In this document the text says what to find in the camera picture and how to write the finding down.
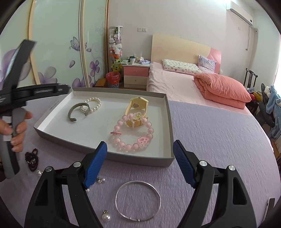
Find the large pearl pendant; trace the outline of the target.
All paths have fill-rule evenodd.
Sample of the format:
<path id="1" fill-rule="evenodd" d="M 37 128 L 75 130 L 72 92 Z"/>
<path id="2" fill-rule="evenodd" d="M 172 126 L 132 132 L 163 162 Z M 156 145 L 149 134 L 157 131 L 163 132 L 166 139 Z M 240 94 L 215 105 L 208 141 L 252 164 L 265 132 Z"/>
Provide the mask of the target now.
<path id="1" fill-rule="evenodd" d="M 105 222 L 109 222 L 112 219 L 110 213 L 107 210 L 103 210 L 102 220 Z"/>

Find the grey cuff bangle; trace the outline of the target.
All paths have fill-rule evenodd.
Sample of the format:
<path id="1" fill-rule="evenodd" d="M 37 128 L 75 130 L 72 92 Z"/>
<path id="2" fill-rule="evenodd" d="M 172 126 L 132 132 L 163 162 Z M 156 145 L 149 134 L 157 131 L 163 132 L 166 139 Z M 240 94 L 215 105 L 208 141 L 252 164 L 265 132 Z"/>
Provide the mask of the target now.
<path id="1" fill-rule="evenodd" d="M 76 122 L 78 116 L 88 116 L 88 114 L 90 113 L 90 106 L 88 103 L 86 102 L 82 102 L 82 103 L 76 103 L 75 105 L 73 105 L 70 110 L 68 111 L 68 119 L 71 122 Z"/>

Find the yellow wrist watch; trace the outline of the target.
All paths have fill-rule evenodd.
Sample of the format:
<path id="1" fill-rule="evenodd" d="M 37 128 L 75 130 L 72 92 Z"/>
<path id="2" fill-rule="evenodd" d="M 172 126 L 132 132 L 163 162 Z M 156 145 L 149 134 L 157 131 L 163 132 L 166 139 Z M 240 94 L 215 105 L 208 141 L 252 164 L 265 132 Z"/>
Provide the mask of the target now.
<path id="1" fill-rule="evenodd" d="M 146 116 L 148 104 L 149 101 L 140 96 L 130 99 L 125 111 L 125 115 L 128 117 L 126 125 L 130 128 L 137 128 L 144 125 L 148 119 Z"/>

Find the thin silver bangle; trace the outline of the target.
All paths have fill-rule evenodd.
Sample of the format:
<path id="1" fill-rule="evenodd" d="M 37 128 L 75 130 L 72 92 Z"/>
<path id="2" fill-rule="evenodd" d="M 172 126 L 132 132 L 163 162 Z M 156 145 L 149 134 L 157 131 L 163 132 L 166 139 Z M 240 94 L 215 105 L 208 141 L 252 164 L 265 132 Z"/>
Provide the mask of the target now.
<path id="1" fill-rule="evenodd" d="M 117 214 L 126 221 L 147 222 L 160 213 L 162 196 L 151 183 L 131 180 L 116 191 L 114 206 Z"/>

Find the floral sliding wardrobe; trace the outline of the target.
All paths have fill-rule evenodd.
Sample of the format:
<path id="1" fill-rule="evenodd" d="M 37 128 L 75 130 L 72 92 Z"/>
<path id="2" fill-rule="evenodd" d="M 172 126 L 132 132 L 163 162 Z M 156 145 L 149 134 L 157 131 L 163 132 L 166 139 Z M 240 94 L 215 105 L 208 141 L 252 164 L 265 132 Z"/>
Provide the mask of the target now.
<path id="1" fill-rule="evenodd" d="M 19 86 L 95 86 L 107 71 L 107 11 L 107 1 L 1 1 L 1 80 L 29 39 L 36 44 Z"/>

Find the small wooden stool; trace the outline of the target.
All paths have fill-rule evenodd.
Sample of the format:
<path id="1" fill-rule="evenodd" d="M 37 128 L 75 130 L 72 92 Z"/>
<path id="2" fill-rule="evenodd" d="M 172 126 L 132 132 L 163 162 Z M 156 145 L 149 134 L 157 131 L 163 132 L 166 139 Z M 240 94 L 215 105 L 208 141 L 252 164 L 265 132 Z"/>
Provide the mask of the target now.
<path id="1" fill-rule="evenodd" d="M 107 88 L 108 84 L 106 81 L 106 78 L 100 78 L 97 80 L 95 87 L 99 87 L 99 88 Z"/>

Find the red waste bin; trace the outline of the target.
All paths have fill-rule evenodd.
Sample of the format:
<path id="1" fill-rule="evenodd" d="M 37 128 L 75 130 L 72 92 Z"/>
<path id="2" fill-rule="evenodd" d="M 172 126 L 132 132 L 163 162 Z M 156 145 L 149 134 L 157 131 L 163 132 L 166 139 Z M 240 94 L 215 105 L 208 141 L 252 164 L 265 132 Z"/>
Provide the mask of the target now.
<path id="1" fill-rule="evenodd" d="M 119 72 L 109 72 L 106 74 L 107 87 L 109 88 L 119 88 L 120 73 Z"/>

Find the blue plush clothing pile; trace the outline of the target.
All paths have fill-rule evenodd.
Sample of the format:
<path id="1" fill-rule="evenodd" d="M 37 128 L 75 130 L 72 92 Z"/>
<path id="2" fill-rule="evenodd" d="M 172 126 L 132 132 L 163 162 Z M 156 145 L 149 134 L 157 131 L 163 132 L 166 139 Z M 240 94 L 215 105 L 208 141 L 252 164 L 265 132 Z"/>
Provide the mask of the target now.
<path id="1" fill-rule="evenodd" d="M 280 137 L 280 96 L 275 87 L 262 84 L 262 104 L 260 111 L 267 125 L 270 126 L 269 138 Z"/>

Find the clear tube of plush toys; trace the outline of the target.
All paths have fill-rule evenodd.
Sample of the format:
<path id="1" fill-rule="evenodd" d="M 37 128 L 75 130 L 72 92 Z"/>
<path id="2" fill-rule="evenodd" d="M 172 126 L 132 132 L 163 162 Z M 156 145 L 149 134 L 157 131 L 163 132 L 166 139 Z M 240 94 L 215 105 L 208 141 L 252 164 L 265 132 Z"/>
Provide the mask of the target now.
<path id="1" fill-rule="evenodd" d="M 109 28 L 108 35 L 108 61 L 112 72 L 120 72 L 122 65 L 122 29 L 123 26 Z"/>

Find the grey cardboard tray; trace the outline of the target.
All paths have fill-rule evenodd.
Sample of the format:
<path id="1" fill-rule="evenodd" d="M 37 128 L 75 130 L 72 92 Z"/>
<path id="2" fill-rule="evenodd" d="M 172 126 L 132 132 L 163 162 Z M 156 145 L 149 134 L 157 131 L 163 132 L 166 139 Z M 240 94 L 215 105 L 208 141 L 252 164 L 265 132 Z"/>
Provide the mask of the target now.
<path id="1" fill-rule="evenodd" d="M 147 148 L 139 152 L 125 152 L 110 141 L 110 132 L 125 114 L 130 99 L 143 97 L 149 101 L 147 117 L 154 129 L 153 138 Z M 101 107 L 88 114 L 78 116 L 76 122 L 67 115 L 76 103 L 97 97 Z M 68 95 L 62 95 L 39 118 L 34 129 L 53 143 L 78 152 L 92 152 L 101 141 L 108 145 L 108 160 L 130 164 L 168 167 L 174 160 L 172 153 L 172 126 L 166 94 L 109 88 L 74 88 Z"/>

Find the folded coral duvet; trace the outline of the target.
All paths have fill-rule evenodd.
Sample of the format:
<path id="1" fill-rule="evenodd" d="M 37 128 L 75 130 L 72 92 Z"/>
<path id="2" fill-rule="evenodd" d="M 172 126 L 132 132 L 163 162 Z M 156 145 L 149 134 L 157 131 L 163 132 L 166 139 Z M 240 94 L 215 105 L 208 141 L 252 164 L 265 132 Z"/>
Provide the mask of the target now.
<path id="1" fill-rule="evenodd" d="M 194 83 L 207 100 L 223 105 L 244 109 L 251 96 L 237 80 L 219 74 L 198 73 L 193 77 Z"/>

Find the pink white nightstand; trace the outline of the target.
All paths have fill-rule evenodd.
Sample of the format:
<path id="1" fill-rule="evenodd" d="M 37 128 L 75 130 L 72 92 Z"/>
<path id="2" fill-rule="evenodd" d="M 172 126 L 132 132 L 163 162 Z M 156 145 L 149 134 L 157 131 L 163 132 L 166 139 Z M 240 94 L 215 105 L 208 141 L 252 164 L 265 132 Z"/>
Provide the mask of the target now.
<path id="1" fill-rule="evenodd" d="M 125 88 L 146 90 L 150 64 L 123 65 L 123 83 Z"/>

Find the white mug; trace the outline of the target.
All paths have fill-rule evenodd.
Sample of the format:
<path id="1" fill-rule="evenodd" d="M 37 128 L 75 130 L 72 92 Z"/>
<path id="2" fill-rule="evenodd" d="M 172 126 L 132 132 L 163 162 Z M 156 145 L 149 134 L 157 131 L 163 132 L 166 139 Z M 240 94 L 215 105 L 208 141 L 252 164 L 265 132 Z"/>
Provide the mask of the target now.
<path id="1" fill-rule="evenodd" d="M 134 56 L 130 56 L 129 64 L 130 64 L 130 65 L 134 65 L 134 64 L 135 64 L 135 61 L 136 61 L 136 58 L 135 58 Z"/>

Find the dark wooden chair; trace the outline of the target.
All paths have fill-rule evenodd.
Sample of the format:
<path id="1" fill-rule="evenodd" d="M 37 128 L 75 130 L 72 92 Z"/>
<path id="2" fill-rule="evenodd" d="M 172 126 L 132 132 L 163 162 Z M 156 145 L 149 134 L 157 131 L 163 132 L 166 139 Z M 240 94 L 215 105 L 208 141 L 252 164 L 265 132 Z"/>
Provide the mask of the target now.
<path id="1" fill-rule="evenodd" d="M 243 85 L 246 88 L 254 88 L 255 84 L 256 84 L 256 80 L 258 78 L 258 75 L 255 74 L 252 70 L 249 70 L 248 68 L 246 68 L 245 70 L 246 70 L 246 74 L 245 74 L 245 77 L 244 77 Z"/>

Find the bed with pink sheet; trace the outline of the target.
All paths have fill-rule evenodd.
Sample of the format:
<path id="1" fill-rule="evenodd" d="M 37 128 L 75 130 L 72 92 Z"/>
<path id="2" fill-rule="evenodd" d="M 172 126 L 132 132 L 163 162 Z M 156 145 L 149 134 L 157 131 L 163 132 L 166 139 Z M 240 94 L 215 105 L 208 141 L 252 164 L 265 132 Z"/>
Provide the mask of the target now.
<path id="1" fill-rule="evenodd" d="M 194 83 L 192 75 L 165 71 L 162 64 L 157 62 L 150 64 L 146 90 L 148 92 L 166 94 L 167 98 L 171 101 L 210 106 L 251 115 L 247 107 L 238 109 L 205 99 Z"/>

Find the purple patterned pillow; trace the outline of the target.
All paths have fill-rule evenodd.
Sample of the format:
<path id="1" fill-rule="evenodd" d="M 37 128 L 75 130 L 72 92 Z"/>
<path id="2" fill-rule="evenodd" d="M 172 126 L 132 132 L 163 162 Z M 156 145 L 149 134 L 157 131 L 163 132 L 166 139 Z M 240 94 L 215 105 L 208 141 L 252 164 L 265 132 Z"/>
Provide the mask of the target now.
<path id="1" fill-rule="evenodd" d="M 215 73 L 216 61 L 198 55 L 198 68 L 204 73 Z"/>

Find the floral white pillow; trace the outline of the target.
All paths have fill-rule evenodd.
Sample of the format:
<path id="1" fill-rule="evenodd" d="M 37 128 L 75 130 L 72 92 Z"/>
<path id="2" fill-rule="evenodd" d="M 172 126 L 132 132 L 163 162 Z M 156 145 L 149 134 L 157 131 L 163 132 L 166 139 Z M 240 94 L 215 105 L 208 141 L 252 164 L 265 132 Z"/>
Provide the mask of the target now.
<path id="1" fill-rule="evenodd" d="M 162 60 L 163 68 L 166 71 L 182 73 L 187 75 L 196 75 L 202 71 L 195 64 L 185 63 L 176 60 L 164 59 Z"/>

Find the beige pink headboard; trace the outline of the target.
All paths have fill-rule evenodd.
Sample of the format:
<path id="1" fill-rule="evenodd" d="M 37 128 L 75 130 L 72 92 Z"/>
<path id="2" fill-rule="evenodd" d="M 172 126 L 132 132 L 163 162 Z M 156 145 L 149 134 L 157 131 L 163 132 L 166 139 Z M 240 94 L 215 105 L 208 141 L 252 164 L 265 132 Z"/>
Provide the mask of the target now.
<path id="1" fill-rule="evenodd" d="M 155 33 L 152 35 L 151 61 L 163 59 L 197 64 L 198 56 L 216 61 L 215 73 L 221 68 L 221 51 L 177 36 Z"/>

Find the white air conditioner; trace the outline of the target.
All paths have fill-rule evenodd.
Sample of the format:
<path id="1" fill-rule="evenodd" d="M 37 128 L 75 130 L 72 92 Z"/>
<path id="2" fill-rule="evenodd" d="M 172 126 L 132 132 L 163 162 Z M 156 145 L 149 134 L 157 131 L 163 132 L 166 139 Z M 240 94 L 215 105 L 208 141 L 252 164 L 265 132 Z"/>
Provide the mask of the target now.
<path id="1" fill-rule="evenodd" d="M 236 16 L 246 22 L 249 26 L 253 26 L 253 17 L 235 2 L 230 1 L 226 6 L 226 10 L 234 13 Z"/>

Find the white wall socket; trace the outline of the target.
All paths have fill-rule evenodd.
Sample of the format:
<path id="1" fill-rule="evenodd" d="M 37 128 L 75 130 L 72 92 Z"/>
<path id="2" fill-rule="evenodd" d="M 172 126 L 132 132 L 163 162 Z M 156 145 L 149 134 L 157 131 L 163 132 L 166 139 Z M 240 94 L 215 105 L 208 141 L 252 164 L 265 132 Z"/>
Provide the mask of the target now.
<path id="1" fill-rule="evenodd" d="M 147 28 L 137 28 L 138 32 L 147 32 Z"/>

